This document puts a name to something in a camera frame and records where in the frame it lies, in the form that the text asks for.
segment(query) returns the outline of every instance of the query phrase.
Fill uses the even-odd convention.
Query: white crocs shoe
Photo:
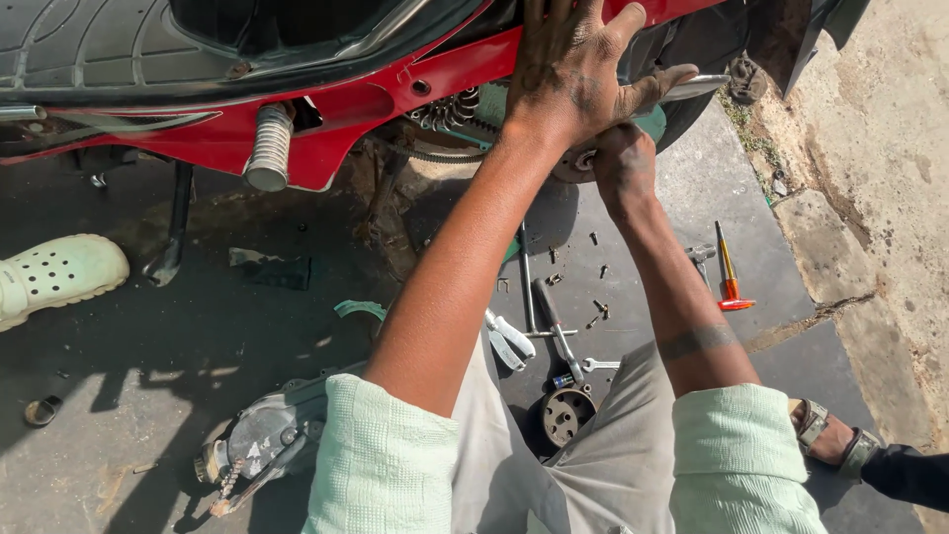
[[[43,308],[98,296],[128,278],[128,260],[112,241],[94,234],[56,238],[0,261],[0,332]]]

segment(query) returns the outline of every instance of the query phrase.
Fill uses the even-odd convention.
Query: dirt ground
[[[871,2],[846,48],[822,35],[789,98],[772,91],[754,107],[754,126],[773,140],[791,188],[823,192],[870,257],[876,297],[908,341],[924,399],[904,409],[928,412],[930,451],[941,452],[949,452],[947,20],[943,0]],[[874,395],[887,392],[864,389]]]

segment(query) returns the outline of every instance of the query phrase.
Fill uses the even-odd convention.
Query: orange screwdriver
[[[742,298],[738,292],[738,278],[735,277],[735,270],[732,269],[732,259],[728,256],[728,247],[725,246],[725,236],[721,233],[721,224],[715,221],[715,233],[718,237],[718,250],[721,252],[721,260],[725,263],[725,296],[724,300],[718,302],[718,308],[722,312],[731,310],[744,310],[754,306],[753,300]]]

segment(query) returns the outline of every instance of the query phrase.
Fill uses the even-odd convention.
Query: shirt sleeve
[[[326,395],[303,533],[449,532],[458,422],[351,374]]]
[[[801,484],[808,478],[788,396],[742,384],[693,391],[672,409],[679,532],[825,534]]]

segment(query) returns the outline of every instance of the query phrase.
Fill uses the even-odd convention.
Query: grey pants
[[[452,531],[523,533],[528,510],[552,534],[672,534],[669,378],[649,343],[623,357],[596,416],[543,465],[497,388],[480,338],[452,418],[461,425],[452,482]]]

